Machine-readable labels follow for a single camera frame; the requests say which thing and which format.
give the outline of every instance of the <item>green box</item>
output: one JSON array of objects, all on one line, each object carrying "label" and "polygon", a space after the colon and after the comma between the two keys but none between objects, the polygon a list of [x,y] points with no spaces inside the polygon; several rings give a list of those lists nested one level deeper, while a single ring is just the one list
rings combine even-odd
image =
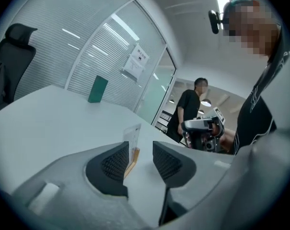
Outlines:
[{"label": "green box", "polygon": [[107,83],[108,80],[104,79],[103,77],[96,77],[95,81],[93,82],[91,93],[88,97],[89,103],[99,103],[101,101]]}]

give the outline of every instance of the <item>white table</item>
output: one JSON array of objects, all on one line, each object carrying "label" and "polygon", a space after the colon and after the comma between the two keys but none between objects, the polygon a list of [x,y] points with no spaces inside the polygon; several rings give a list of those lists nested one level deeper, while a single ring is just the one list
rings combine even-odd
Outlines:
[{"label": "white table", "polygon": [[54,160],[121,142],[123,130],[139,123],[139,159],[124,185],[129,203],[156,227],[165,184],[152,161],[152,141],[176,143],[127,108],[88,103],[85,96],[54,86],[35,91],[0,111],[0,188],[11,194]]}]

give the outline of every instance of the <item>man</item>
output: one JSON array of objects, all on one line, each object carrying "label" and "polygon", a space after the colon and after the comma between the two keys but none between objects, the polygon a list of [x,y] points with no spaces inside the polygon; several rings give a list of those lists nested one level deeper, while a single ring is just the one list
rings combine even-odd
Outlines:
[{"label": "man", "polygon": [[197,117],[200,107],[200,96],[207,91],[208,80],[198,78],[194,84],[194,90],[183,92],[173,117],[168,123],[167,136],[176,142],[183,138],[181,124],[183,121],[191,120]]},{"label": "man", "polygon": [[236,132],[226,129],[220,138],[220,144],[235,155],[241,147],[255,143],[277,128],[260,94],[289,57],[290,37],[285,25],[277,24],[254,0],[227,3],[222,23],[226,35],[234,36],[254,54],[268,58],[265,70],[240,110]]}]

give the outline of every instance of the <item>black office chair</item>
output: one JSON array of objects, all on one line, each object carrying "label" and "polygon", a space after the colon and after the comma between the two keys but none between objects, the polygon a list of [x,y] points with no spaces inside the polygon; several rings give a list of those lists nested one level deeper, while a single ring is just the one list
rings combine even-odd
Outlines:
[{"label": "black office chair", "polygon": [[13,102],[17,85],[36,54],[36,49],[28,45],[36,30],[16,23],[0,42],[0,109]]}]

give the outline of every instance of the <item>black t-shirt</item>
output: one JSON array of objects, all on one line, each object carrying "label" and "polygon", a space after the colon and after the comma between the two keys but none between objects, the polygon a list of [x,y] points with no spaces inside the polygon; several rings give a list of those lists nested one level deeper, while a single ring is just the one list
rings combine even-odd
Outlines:
[{"label": "black t-shirt", "polygon": [[173,117],[167,125],[169,128],[177,129],[179,126],[178,107],[182,107],[184,109],[184,121],[196,118],[200,107],[199,96],[194,90],[186,90],[183,92],[178,102],[177,108],[175,109],[175,112],[173,114]]},{"label": "black t-shirt", "polygon": [[231,154],[235,155],[241,147],[255,143],[261,136],[277,128],[260,94],[282,69],[289,55],[290,36],[283,25],[273,54],[268,60],[267,67],[242,105],[237,119],[234,143],[230,150]]}]

